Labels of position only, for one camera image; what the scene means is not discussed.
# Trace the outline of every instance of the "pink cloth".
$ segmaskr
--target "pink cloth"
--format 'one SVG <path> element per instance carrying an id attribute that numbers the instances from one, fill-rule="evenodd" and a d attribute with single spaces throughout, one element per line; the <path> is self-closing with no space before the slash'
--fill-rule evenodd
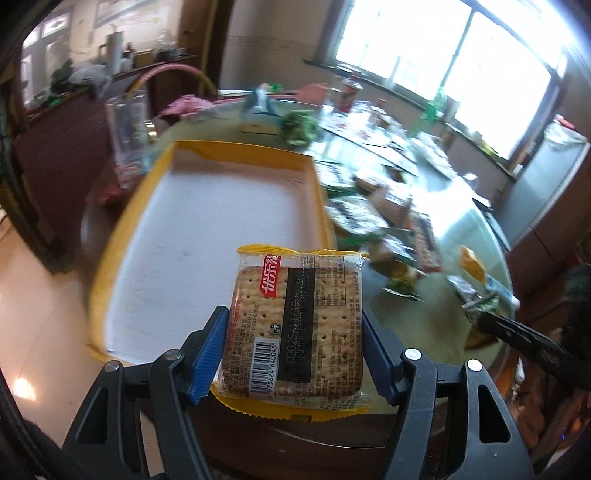
<path id="1" fill-rule="evenodd" d="M 195 97 L 194 95 L 181 95 L 174 102 L 168 105 L 160 112 L 160 115 L 177 115 L 181 116 L 185 113 L 194 113 L 199 110 L 209 110 L 215 105 L 209 100 Z"/>

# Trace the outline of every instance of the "window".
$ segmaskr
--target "window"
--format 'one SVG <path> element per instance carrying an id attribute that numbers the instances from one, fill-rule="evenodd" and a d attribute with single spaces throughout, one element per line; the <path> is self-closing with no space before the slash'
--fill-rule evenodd
<path id="1" fill-rule="evenodd" d="M 43 24 L 43 38 L 48 35 L 54 34 L 67 28 L 70 19 L 70 14 L 63 14 L 59 17 L 52 18 Z"/>
<path id="2" fill-rule="evenodd" d="M 29 35 L 25 38 L 25 41 L 22 43 L 22 47 L 23 48 L 30 47 L 37 40 L 39 40 L 39 26 L 33 28 L 33 31 L 31 33 L 29 33 Z"/>
<path id="3" fill-rule="evenodd" d="M 443 87 L 456 120 L 509 158 L 565 70 L 538 1 L 351 0 L 332 61 L 423 103 Z"/>
<path id="4" fill-rule="evenodd" d="M 31 56 L 21 60 L 22 102 L 28 106 L 33 100 L 33 67 Z"/>

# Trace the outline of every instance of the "food package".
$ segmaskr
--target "food package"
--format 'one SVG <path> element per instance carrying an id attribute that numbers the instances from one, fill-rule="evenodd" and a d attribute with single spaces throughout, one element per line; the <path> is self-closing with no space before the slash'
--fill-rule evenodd
<path id="1" fill-rule="evenodd" d="M 419 279 L 425 274 L 407 264 L 396 262 L 390 271 L 388 284 L 383 291 L 398 297 L 422 301 L 414 291 Z"/>
<path id="2" fill-rule="evenodd" d="M 411 210 L 408 226 L 414 231 L 414 248 L 417 251 L 417 268 L 425 273 L 441 272 L 441 252 L 433 235 L 431 219 L 426 213 Z"/>
<path id="3" fill-rule="evenodd" d="M 391 225 L 401 226 L 413 204 L 413 196 L 408 185 L 392 182 L 373 192 L 369 201 Z"/>
<path id="4" fill-rule="evenodd" d="M 355 182 L 360 189 L 366 192 L 373 192 L 378 188 L 388 187 L 396 183 L 388 177 L 386 172 L 380 173 L 368 168 L 363 168 L 355 172 Z"/>
<path id="5" fill-rule="evenodd" d="M 414 254 L 414 248 L 405 245 L 392 235 L 387 235 L 381 240 L 369 244 L 369 259 L 374 264 L 398 261 L 415 267 L 417 259 Z"/>
<path id="6" fill-rule="evenodd" d="M 314 162 L 314 168 L 320 185 L 329 196 L 355 192 L 355 181 L 346 167 L 335 163 Z"/>
<path id="7" fill-rule="evenodd" d="M 475 304 L 473 307 L 464 310 L 466 317 L 473 324 L 478 321 L 478 318 L 482 313 L 496 313 L 499 308 L 499 297 L 491 294 L 479 299 L 478 302 L 475 301 L 474 303 Z M 472 325 L 470 331 L 468 332 L 466 342 L 464 343 L 464 350 L 469 351 L 484 348 L 496 343 L 497 341 L 497 337 L 488 333 L 483 333 L 478 329 L 478 327 L 476 327 L 476 325 Z"/>
<path id="8" fill-rule="evenodd" d="M 388 224 L 362 195 L 349 195 L 329 201 L 326 211 L 337 235 L 348 245 L 378 240 L 388 233 Z"/>
<path id="9" fill-rule="evenodd" d="M 271 418 L 270 404 L 367 408 L 358 394 L 363 255 L 270 245 L 238 251 L 218 394 L 269 404 L 262 416 Z"/>
<path id="10" fill-rule="evenodd" d="M 448 275 L 447 280 L 453 285 L 456 294 L 462 300 L 462 303 L 470 303 L 476 300 L 479 295 L 477 289 L 475 289 L 470 282 L 467 282 L 463 277 L 459 275 Z"/>
<path id="11" fill-rule="evenodd" d="M 484 265 L 476 254 L 464 245 L 460 246 L 460 265 L 480 283 L 486 283 Z"/>

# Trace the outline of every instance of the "black label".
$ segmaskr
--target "black label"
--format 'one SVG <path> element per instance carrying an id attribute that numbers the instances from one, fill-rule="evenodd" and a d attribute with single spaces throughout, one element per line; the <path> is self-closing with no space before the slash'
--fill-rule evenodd
<path id="1" fill-rule="evenodd" d="M 287 272 L 277 380 L 311 380 L 315 281 L 315 268 L 290 268 Z"/>

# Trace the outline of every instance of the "cracker package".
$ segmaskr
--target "cracker package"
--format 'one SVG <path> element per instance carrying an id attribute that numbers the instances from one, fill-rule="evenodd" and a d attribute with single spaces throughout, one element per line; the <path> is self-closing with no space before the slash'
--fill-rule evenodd
<path id="1" fill-rule="evenodd" d="M 234 398 L 233 408 L 270 418 L 301 409 L 367 410 L 368 399 L 359 394 L 363 256 L 269 245 L 238 252 L 218 398 L 226 404 L 224 398 Z"/>

